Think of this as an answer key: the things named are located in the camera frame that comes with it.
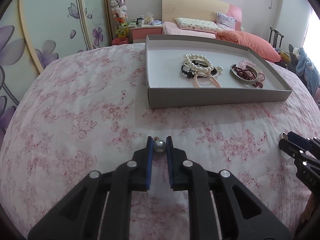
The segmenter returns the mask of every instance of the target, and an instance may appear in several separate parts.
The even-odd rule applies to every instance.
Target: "nightstand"
[[[130,37],[133,43],[146,42],[147,35],[162,34],[162,24],[143,25],[141,27],[131,27]]]

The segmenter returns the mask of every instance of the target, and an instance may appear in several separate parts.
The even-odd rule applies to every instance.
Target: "gray box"
[[[223,71],[216,88],[208,78],[193,79],[181,73],[184,54],[206,56]],[[250,60],[265,74],[262,89],[237,82],[229,73],[232,64]],[[183,35],[150,35],[146,40],[146,73],[150,108],[285,101],[292,89],[277,71],[252,49],[211,38]]]

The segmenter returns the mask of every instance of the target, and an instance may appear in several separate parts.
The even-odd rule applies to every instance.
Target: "headboard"
[[[175,23],[177,17],[215,22],[217,12],[236,18],[236,31],[240,30],[241,8],[232,4],[219,0],[162,0],[163,22]]]

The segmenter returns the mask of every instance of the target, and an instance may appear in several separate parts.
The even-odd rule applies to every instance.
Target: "blue cloth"
[[[307,89],[314,97],[319,87],[319,73],[317,68],[313,65],[303,48],[300,48],[300,58],[296,66],[296,73],[303,77],[307,83]]]

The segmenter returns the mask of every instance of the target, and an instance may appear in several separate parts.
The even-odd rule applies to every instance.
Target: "red basket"
[[[128,38],[116,38],[111,43],[112,43],[112,45],[129,44],[129,39]]]

